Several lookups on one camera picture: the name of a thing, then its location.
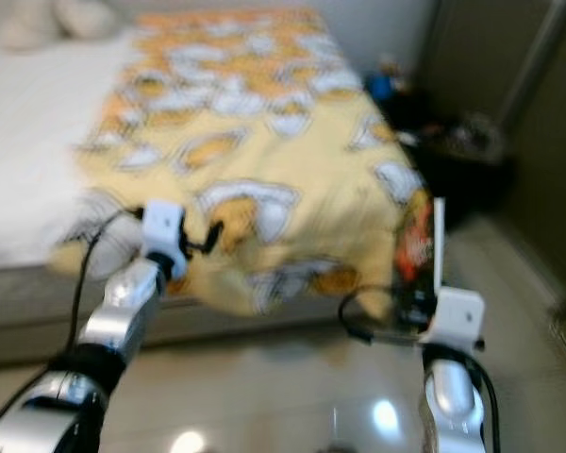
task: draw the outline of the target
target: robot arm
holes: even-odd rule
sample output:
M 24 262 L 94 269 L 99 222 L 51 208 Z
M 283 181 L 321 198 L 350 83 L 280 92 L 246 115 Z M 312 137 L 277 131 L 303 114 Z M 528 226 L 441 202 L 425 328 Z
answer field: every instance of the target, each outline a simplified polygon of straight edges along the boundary
M 141 347 L 146 326 L 170 278 L 183 277 L 187 247 L 184 210 L 150 202 L 142 217 L 141 256 L 107 282 L 103 303 L 92 313 L 74 347 L 50 361 L 0 416 L 0 453 L 98 451 L 108 400 Z

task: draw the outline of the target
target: mattress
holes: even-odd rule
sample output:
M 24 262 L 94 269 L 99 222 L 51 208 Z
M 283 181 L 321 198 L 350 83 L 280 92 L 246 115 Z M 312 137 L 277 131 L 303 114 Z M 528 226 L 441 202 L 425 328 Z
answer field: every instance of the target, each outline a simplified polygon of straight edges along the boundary
M 429 258 L 421 179 L 314 11 L 143 16 L 109 45 L 0 54 L 0 73 L 0 268 L 58 271 L 0 272 L 0 326 L 62 319 L 92 232 L 155 197 L 187 208 L 194 239 L 225 222 L 171 287 L 222 310 L 389 284 L 394 260 L 411 279 Z M 139 240 L 116 223 L 93 274 Z

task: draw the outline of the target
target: glossy floor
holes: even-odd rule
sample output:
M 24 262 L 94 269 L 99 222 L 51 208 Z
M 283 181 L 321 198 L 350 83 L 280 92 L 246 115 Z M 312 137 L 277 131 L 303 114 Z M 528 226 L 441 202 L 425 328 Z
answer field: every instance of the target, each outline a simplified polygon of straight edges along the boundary
M 481 356 L 499 394 L 505 452 L 566 452 L 566 360 L 542 307 L 551 295 L 484 221 L 449 242 L 487 299 Z M 0 402 L 33 367 L 0 371 Z M 417 452 L 419 355 L 352 343 L 335 326 L 143 352 L 111 401 L 102 451 Z

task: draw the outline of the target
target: stuffed animal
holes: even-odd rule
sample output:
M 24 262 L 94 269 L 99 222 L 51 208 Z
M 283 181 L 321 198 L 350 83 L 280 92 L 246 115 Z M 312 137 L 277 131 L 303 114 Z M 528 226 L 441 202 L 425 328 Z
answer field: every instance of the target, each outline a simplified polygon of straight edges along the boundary
M 17 0 L 0 29 L 0 42 L 9 50 L 33 50 L 67 35 L 106 38 L 120 23 L 103 0 Z

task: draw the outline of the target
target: white bed sheet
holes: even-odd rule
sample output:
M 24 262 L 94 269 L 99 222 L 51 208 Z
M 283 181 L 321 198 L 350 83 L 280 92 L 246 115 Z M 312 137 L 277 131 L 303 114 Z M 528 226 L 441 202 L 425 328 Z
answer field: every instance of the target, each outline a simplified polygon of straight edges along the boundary
M 74 147 L 131 53 L 131 32 L 29 54 L 0 48 L 0 268 L 46 262 L 84 187 Z

